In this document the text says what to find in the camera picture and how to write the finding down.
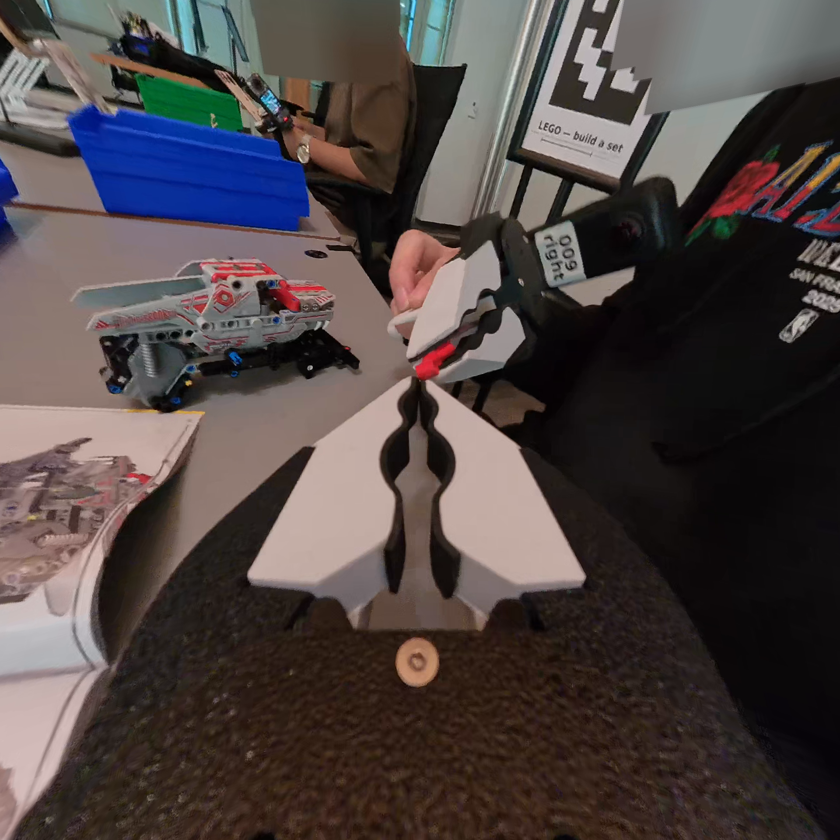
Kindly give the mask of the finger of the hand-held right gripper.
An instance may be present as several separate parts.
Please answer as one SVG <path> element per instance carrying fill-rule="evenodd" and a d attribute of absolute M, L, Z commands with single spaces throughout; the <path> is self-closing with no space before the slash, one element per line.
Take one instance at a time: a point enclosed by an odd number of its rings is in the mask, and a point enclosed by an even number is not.
<path fill-rule="evenodd" d="M 492 243 L 442 266 L 415 316 L 407 360 L 420 361 L 459 328 L 478 321 L 490 310 L 507 308 L 501 287 L 500 259 Z"/>
<path fill-rule="evenodd" d="M 435 384 L 452 384 L 501 371 L 511 360 L 528 348 L 530 336 L 512 308 L 493 309 L 478 321 L 466 324 L 446 339 L 455 353 L 442 366 L 439 374 L 428 380 Z"/>

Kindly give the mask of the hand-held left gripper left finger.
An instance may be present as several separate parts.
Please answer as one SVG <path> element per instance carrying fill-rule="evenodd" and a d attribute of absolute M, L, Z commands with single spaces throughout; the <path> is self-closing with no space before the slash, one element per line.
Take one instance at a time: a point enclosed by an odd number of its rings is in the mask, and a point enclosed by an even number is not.
<path fill-rule="evenodd" d="M 312 447 L 248 570 L 252 585 L 315 597 L 399 591 L 406 539 L 396 478 L 418 397 L 419 382 L 402 380 Z"/>

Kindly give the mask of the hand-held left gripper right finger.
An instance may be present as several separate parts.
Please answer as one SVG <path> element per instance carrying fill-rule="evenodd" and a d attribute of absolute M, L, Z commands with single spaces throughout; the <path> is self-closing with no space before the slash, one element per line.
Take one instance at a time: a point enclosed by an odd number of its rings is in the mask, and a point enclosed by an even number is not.
<path fill-rule="evenodd" d="M 429 553 L 441 595 L 518 599 L 581 588 L 585 572 L 522 449 L 433 383 L 418 385 L 432 500 Z"/>

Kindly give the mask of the grey red toy truck model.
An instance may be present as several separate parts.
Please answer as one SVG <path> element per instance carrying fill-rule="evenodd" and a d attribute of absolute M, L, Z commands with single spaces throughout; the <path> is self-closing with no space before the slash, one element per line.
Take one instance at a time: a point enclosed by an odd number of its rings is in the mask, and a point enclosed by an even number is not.
<path fill-rule="evenodd" d="M 294 364 L 311 379 L 360 360 L 328 325 L 335 296 L 322 283 L 285 278 L 264 261 L 200 259 L 170 278 L 82 287 L 71 298 L 93 310 L 108 391 L 151 410 L 179 410 L 201 377 Z"/>

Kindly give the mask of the person's right hand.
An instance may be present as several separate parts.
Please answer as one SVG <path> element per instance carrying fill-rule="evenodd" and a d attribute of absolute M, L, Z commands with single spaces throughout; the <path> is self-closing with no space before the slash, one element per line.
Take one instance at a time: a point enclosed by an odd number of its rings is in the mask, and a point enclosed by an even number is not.
<path fill-rule="evenodd" d="M 388 272 L 392 314 L 422 307 L 438 271 L 457 256 L 459 248 L 442 245 L 420 230 L 399 237 Z"/>

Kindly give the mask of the framed marker sign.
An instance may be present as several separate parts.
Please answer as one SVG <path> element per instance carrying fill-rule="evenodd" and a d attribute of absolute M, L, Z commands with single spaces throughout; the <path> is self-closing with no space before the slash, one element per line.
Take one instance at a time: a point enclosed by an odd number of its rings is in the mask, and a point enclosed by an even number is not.
<path fill-rule="evenodd" d="M 511 216 L 534 172 L 561 179 L 549 219 L 576 185 L 612 195 L 635 182 L 669 112 L 647 113 L 650 80 L 612 67 L 624 6 L 552 3 L 506 154 L 522 166 Z"/>

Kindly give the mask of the black office chair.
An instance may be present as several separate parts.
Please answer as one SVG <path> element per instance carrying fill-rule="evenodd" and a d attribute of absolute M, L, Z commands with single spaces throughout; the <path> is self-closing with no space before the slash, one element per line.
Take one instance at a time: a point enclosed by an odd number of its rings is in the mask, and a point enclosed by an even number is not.
<path fill-rule="evenodd" d="M 342 209 L 355 232 L 359 261 L 376 289 L 385 294 L 385 259 L 399 237 L 413 225 L 414 211 L 429 166 L 451 118 L 467 72 L 467 65 L 413 65 L 416 121 L 413 140 L 402 156 L 391 194 L 327 172 L 308 173 L 309 187 L 342 197 Z"/>

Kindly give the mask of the silver metal pole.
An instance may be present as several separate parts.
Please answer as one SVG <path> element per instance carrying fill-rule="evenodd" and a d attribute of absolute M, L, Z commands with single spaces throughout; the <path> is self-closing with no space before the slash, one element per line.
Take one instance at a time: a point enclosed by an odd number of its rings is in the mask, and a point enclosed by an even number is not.
<path fill-rule="evenodd" d="M 471 219 L 498 208 L 508 167 L 509 143 L 553 6 L 554 1 L 528 1 L 526 4 L 519 34 L 514 43 L 507 79 L 502 86 L 497 126 L 491 136 L 486 162 L 471 207 Z"/>

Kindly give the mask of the building instruction booklet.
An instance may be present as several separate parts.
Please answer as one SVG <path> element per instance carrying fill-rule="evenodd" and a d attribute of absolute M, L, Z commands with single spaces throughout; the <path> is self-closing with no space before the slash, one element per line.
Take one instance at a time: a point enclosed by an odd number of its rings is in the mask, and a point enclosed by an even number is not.
<path fill-rule="evenodd" d="M 203 412 L 1 407 L 1 838 L 56 776 L 109 672 L 103 566 Z"/>

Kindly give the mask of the green plastic bin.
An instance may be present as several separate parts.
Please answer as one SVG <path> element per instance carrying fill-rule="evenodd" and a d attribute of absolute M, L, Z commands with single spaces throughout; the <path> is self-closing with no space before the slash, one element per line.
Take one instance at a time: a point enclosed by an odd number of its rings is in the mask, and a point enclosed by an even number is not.
<path fill-rule="evenodd" d="M 160 77 L 137 75 L 135 80 L 149 114 L 233 132 L 245 127 L 238 101 L 229 93 Z"/>

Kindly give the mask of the instruction board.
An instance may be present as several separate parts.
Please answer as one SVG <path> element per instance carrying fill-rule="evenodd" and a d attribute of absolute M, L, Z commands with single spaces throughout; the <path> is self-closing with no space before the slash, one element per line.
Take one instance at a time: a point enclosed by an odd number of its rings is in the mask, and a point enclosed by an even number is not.
<path fill-rule="evenodd" d="M 109 115 L 116 113 L 116 107 L 96 89 L 72 50 L 57 35 L 51 35 L 43 28 L 31 28 L 27 23 L 16 23 L 14 16 L 6 11 L 1 14 L 1 31 L 12 48 L 20 49 L 28 56 L 48 58 L 49 66 L 56 66 L 83 106 L 95 106 Z"/>

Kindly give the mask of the white board stand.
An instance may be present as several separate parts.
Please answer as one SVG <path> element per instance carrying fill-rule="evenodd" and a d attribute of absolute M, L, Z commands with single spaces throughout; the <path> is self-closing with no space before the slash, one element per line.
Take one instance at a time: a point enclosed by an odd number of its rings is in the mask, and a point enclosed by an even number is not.
<path fill-rule="evenodd" d="M 12 48 L 1 67 L 1 120 L 37 130 L 55 128 L 55 121 L 42 108 L 30 108 L 26 97 L 49 67 L 49 59 L 28 56 Z"/>

